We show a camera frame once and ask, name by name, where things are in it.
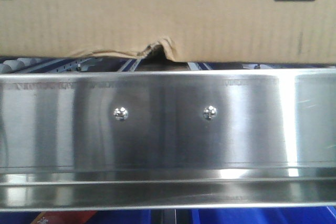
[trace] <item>screw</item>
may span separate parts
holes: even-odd
[[[213,106],[208,106],[203,111],[203,116],[207,120],[211,120],[212,118],[215,118],[217,115],[217,109]]]
[[[118,121],[124,121],[128,118],[128,111],[124,107],[116,108],[113,115]]]

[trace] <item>torn cardboard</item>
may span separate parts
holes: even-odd
[[[336,62],[335,0],[0,0],[0,55]]]

